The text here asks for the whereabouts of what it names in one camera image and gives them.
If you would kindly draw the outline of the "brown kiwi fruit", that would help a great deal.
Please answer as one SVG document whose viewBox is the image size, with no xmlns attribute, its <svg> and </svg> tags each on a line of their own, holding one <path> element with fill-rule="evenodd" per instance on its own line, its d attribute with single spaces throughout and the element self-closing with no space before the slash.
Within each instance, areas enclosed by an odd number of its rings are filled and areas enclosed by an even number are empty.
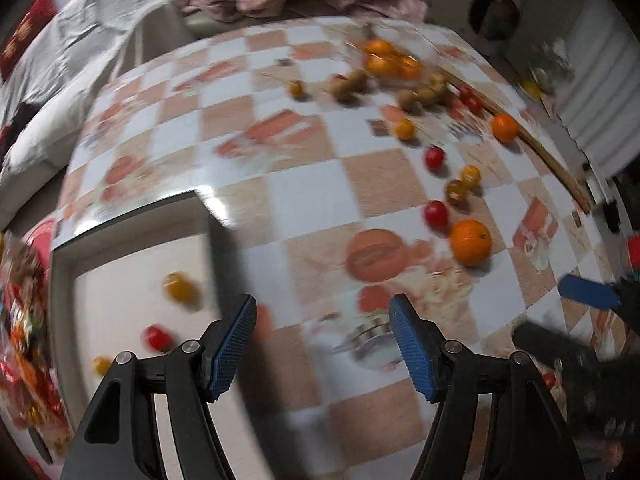
<svg viewBox="0 0 640 480">
<path fill-rule="evenodd" d="M 397 92 L 396 101 L 398 107 L 406 113 L 412 114 L 416 109 L 418 96 L 411 89 L 401 89 Z"/>
</svg>

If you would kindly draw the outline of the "grey sofa cover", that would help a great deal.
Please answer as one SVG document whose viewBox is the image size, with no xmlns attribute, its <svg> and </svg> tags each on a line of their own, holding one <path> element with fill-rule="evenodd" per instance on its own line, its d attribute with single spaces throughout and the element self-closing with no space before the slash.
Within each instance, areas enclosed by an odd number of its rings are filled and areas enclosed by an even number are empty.
<svg viewBox="0 0 640 480">
<path fill-rule="evenodd" d="M 9 224 L 68 165 L 100 89 L 193 36 L 179 0 L 72 0 L 36 37 L 1 87 L 1 120 L 34 117 L 1 164 L 1 222 Z"/>
</svg>

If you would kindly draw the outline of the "large orange mandarin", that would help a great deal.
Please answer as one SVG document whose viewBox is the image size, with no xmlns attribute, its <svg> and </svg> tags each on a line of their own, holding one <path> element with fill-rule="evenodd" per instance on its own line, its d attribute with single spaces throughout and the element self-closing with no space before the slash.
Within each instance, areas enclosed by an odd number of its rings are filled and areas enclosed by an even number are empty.
<svg viewBox="0 0 640 480">
<path fill-rule="evenodd" d="M 491 254 L 492 238 L 486 226 L 477 220 L 461 220 L 449 233 L 452 255 L 462 266 L 478 266 Z"/>
</svg>

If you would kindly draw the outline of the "long wooden shoehorn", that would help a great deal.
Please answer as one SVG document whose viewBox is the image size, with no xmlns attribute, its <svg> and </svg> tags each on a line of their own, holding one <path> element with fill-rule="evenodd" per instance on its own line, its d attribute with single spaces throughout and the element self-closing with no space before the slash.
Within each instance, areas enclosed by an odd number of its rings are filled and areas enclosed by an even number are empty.
<svg viewBox="0 0 640 480">
<path fill-rule="evenodd" d="M 457 75 L 448 72 L 444 68 L 440 69 L 449 79 L 450 84 L 459 89 L 462 84 L 466 84 Z M 489 99 L 480 90 L 473 89 L 477 96 L 484 102 L 484 109 L 488 110 L 490 114 L 504 114 L 506 110 L 503 109 L 498 103 Z M 552 174 L 562 183 L 567 192 L 570 193 L 574 202 L 579 206 L 584 214 L 590 214 L 592 211 L 592 205 L 587 196 L 582 192 L 582 188 L 578 185 L 572 175 L 566 170 L 566 168 L 556 158 L 549 153 L 549 151 L 542 145 L 542 143 L 536 139 L 532 134 L 518 122 L 518 137 L 528 145 L 532 151 L 546 164 Z"/>
</svg>

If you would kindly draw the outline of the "red cherry tomato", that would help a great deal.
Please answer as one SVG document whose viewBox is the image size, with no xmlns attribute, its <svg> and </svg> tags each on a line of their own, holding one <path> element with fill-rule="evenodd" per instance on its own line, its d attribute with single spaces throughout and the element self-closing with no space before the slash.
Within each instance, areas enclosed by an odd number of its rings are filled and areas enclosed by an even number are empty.
<svg viewBox="0 0 640 480">
<path fill-rule="evenodd" d="M 431 229 L 437 231 L 447 229 L 449 223 L 448 209 L 440 200 L 430 200 L 423 208 L 423 217 Z"/>
<path fill-rule="evenodd" d="M 446 153 L 439 146 L 432 145 L 425 150 L 423 159 L 428 170 L 439 172 L 440 168 L 444 166 Z"/>
</svg>

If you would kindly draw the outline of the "dark yellow cherry tomato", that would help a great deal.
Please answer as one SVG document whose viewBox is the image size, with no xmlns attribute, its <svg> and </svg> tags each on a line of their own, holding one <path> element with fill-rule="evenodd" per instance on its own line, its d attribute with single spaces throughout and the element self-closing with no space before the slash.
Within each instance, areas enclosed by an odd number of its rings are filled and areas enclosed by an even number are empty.
<svg viewBox="0 0 640 480">
<path fill-rule="evenodd" d="M 468 203 L 469 189 L 466 184 L 459 179 L 452 179 L 445 186 L 446 200 L 450 205 L 457 208 L 464 208 Z"/>
</svg>

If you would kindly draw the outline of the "pile of snack packets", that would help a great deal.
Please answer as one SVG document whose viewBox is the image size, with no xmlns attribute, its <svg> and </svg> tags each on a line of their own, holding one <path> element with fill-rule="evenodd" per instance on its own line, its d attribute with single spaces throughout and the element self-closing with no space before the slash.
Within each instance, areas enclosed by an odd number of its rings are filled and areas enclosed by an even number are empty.
<svg viewBox="0 0 640 480">
<path fill-rule="evenodd" d="M 72 430 L 52 373 L 47 300 L 47 270 L 37 249 L 3 233 L 1 406 L 52 464 L 65 457 Z"/>
</svg>

